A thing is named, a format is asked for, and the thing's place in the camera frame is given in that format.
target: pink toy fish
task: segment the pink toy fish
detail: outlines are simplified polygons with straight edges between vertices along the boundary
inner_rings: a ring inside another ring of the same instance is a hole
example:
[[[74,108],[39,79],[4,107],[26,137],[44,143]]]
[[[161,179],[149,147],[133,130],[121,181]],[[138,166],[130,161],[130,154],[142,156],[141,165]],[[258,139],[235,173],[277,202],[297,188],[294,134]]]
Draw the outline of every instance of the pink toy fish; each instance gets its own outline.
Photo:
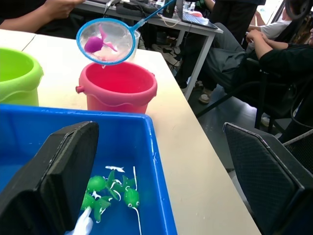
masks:
[[[105,38],[107,37],[107,34],[103,31],[101,26],[99,26],[99,30],[101,38],[95,36],[90,37],[84,46],[84,50],[89,53],[95,53],[96,51],[100,51],[103,46],[107,46],[117,52],[117,50],[114,48],[111,42],[108,43],[104,42]]]

